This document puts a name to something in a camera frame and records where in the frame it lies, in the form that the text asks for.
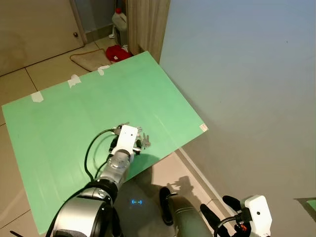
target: baseboard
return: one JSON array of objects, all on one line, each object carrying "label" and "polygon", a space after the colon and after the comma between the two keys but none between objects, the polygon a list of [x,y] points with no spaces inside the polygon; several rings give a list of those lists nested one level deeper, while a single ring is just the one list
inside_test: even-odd
[{"label": "baseboard", "polygon": [[94,31],[90,31],[90,32],[86,32],[86,38],[87,38],[87,42],[93,42],[96,41],[98,39],[102,39],[104,37],[109,36],[110,34],[112,34],[112,29],[113,29],[113,24],[107,25],[105,27],[102,27],[100,29],[96,29]]},{"label": "baseboard", "polygon": [[207,180],[207,178],[203,175],[200,169],[194,164],[189,155],[185,152],[183,148],[179,148],[176,150],[176,154],[179,156],[181,161],[186,165],[189,171],[194,175],[194,177],[198,180],[207,194],[211,197],[212,200],[218,200],[220,204],[218,208],[222,212],[225,217],[234,216],[236,213],[233,212],[222,200],[222,197],[215,190],[213,185]]}]

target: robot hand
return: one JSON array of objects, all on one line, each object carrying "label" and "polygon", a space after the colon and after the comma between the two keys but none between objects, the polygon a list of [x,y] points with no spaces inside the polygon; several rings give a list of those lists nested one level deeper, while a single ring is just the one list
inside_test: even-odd
[{"label": "robot hand", "polygon": [[223,224],[232,220],[236,220],[234,237],[270,236],[272,218],[264,196],[252,196],[242,202],[231,196],[223,196],[223,201],[237,213],[236,216],[221,221],[205,204],[200,206],[202,214],[215,231],[214,237],[217,237],[217,234],[230,237]]}]

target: green cutting mat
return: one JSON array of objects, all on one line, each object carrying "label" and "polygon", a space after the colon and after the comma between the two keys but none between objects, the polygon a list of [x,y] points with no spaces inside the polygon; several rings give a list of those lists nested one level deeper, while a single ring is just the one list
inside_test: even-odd
[{"label": "green cutting mat", "polygon": [[[201,118],[148,52],[80,80],[71,88],[64,82],[41,91],[40,103],[26,96],[2,107],[39,233],[89,181],[84,154],[101,130],[130,122],[149,134],[152,145],[135,158],[129,178],[203,133]],[[112,139],[105,134],[90,151],[93,174]]]}]

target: white tape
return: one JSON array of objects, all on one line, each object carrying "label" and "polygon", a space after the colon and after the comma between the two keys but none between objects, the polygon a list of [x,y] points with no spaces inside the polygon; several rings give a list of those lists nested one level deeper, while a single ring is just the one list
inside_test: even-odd
[{"label": "white tape", "polygon": [[200,127],[200,129],[201,129],[203,132],[205,132],[205,131],[208,130],[208,127],[206,126],[205,123],[201,124],[199,127]]},{"label": "white tape", "polygon": [[110,67],[109,65],[105,65],[105,66],[98,67],[98,73],[100,74],[100,76],[103,76],[103,75],[104,75],[103,69],[107,69],[107,68],[109,68],[109,67]]},{"label": "white tape", "polygon": [[32,98],[33,102],[42,102],[44,100],[40,91],[31,94],[31,98]]},{"label": "white tape", "polygon": [[81,83],[81,80],[76,74],[73,74],[71,76],[71,79],[68,80],[67,82],[68,82],[69,87],[71,88],[72,86],[74,86],[74,85],[76,85],[78,83]]}]

